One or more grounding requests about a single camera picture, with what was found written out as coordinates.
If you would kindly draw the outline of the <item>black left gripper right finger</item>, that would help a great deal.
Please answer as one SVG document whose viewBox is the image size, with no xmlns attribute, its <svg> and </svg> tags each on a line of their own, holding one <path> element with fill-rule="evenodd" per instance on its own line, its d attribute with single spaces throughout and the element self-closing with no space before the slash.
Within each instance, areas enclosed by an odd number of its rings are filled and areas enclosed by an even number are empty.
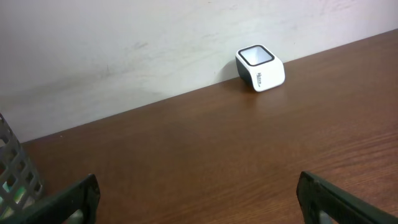
<svg viewBox="0 0 398 224">
<path fill-rule="evenodd" d="M 308 171 L 301 172 L 296 195 L 305 223 L 397 223 L 397 217 Z"/>
</svg>

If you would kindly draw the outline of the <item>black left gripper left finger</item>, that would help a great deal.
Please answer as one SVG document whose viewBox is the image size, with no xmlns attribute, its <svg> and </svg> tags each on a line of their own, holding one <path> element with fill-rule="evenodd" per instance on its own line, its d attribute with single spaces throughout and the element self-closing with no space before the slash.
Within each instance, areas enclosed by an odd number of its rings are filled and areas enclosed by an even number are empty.
<svg viewBox="0 0 398 224">
<path fill-rule="evenodd" d="M 89 174 L 57 194 L 1 220 L 1 224 L 64 223 L 78 210 L 82 212 L 82 223 L 95 223 L 100 197 L 97 178 Z"/>
</svg>

